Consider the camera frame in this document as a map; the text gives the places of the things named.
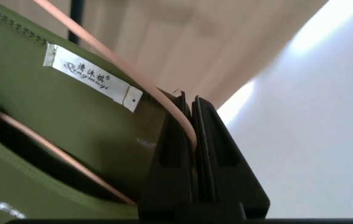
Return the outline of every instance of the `clothing tag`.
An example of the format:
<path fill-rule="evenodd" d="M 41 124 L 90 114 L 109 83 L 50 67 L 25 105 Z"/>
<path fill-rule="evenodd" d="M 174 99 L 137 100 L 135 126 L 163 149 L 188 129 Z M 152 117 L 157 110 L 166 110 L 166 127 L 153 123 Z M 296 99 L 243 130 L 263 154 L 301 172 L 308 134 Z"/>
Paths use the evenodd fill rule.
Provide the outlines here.
<path fill-rule="evenodd" d="M 132 112 L 143 94 L 137 88 L 59 45 L 48 43 L 44 66 L 51 66 L 87 84 Z"/>

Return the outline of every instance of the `wall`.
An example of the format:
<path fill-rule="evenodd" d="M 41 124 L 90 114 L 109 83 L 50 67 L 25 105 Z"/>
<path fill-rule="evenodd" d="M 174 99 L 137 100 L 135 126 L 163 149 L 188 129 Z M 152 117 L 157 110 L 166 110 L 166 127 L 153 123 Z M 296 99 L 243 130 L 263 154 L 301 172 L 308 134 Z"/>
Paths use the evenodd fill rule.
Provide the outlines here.
<path fill-rule="evenodd" d="M 353 13 L 314 47 L 301 42 L 252 80 L 227 126 L 270 197 L 268 218 L 352 218 Z"/>

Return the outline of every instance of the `white tag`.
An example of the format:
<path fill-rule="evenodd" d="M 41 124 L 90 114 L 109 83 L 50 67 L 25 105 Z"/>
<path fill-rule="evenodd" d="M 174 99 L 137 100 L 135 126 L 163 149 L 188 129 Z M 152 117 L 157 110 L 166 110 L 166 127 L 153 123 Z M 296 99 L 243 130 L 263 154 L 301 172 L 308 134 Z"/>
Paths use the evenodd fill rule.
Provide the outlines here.
<path fill-rule="evenodd" d="M 48 43 L 44 66 L 51 66 L 87 84 L 132 112 L 143 94 L 137 88 L 59 45 Z"/>

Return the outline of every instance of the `green bag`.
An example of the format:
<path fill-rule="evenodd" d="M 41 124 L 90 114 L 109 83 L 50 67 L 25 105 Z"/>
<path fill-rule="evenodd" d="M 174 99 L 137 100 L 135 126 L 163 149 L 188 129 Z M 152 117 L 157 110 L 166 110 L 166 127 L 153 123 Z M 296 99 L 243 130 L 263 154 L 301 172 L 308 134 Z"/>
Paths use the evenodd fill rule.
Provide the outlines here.
<path fill-rule="evenodd" d="M 0 109 L 137 201 L 166 111 L 144 92 L 132 113 L 43 67 L 47 42 L 142 90 L 108 61 L 0 5 Z M 0 127 L 0 223 L 18 217 L 137 218 L 135 207 L 119 203 L 2 121 Z"/>

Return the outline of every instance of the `white surface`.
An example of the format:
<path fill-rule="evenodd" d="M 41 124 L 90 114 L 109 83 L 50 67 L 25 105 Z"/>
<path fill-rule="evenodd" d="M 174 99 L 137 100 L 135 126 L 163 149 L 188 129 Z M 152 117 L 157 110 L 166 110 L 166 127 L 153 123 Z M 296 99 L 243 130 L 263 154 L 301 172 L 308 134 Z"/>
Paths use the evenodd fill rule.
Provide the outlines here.
<path fill-rule="evenodd" d="M 304 54 L 287 47 L 253 83 L 228 128 L 268 218 L 352 218 L 353 15 Z"/>
<path fill-rule="evenodd" d="M 132 112 L 142 96 L 142 91 L 59 45 L 47 44 L 44 66 L 77 79 Z"/>

